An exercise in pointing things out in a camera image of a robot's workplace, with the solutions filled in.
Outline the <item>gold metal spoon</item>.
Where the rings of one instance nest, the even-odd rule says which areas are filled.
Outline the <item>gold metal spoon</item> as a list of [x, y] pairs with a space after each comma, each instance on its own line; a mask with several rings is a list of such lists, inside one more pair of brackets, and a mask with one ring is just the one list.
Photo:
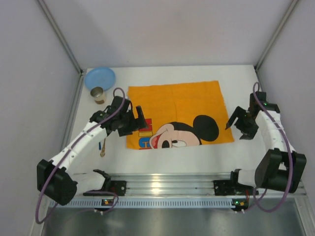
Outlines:
[[102, 149], [100, 150], [100, 157], [104, 157], [105, 156], [105, 140], [106, 139], [104, 139], [103, 140], [103, 143], [101, 144], [101, 146], [102, 146]]

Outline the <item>orange Mickey Mouse placemat cloth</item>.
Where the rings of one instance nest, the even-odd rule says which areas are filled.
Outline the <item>orange Mickey Mouse placemat cloth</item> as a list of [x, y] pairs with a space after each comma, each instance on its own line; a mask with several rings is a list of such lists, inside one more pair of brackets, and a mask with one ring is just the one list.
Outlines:
[[218, 81], [129, 87], [147, 127], [127, 136], [129, 149], [180, 148], [234, 142]]

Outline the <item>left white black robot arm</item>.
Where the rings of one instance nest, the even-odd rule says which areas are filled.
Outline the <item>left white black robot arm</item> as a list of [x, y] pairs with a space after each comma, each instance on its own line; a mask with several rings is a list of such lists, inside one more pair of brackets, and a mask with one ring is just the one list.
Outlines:
[[137, 106], [136, 111], [137, 117], [134, 116], [130, 100], [115, 96], [104, 111], [95, 112], [83, 131], [68, 146], [49, 161], [41, 160], [38, 163], [38, 190], [61, 206], [67, 205], [76, 195], [107, 191], [110, 176], [105, 171], [93, 170], [81, 174], [74, 171], [89, 157], [92, 149], [112, 132], [117, 131], [122, 137], [146, 128], [142, 108]]

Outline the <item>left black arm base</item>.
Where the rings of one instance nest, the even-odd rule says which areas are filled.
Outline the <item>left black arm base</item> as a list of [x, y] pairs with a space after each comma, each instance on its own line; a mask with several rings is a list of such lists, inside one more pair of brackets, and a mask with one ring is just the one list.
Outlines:
[[100, 190], [91, 190], [84, 193], [84, 196], [110, 196], [110, 193], [115, 193], [116, 195], [124, 196], [126, 193], [125, 180], [106, 180], [104, 186]]

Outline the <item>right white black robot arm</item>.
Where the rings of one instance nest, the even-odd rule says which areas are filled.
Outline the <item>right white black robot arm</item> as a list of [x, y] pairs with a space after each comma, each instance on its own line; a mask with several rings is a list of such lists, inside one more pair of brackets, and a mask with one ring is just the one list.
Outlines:
[[236, 107], [226, 128], [232, 125], [241, 131], [242, 140], [261, 134], [266, 153], [255, 170], [236, 169], [231, 172], [231, 180], [239, 185], [294, 193], [307, 160], [284, 138], [278, 105], [269, 103], [265, 92], [253, 92], [248, 110]]

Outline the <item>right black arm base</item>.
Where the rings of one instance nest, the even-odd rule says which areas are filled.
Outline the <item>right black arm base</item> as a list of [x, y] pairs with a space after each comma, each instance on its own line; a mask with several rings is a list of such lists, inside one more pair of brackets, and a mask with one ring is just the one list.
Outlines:
[[240, 184], [238, 182], [239, 172], [241, 169], [236, 169], [230, 173], [230, 179], [214, 180], [214, 191], [216, 196], [252, 196], [253, 192], [258, 194], [258, 190], [249, 185]]

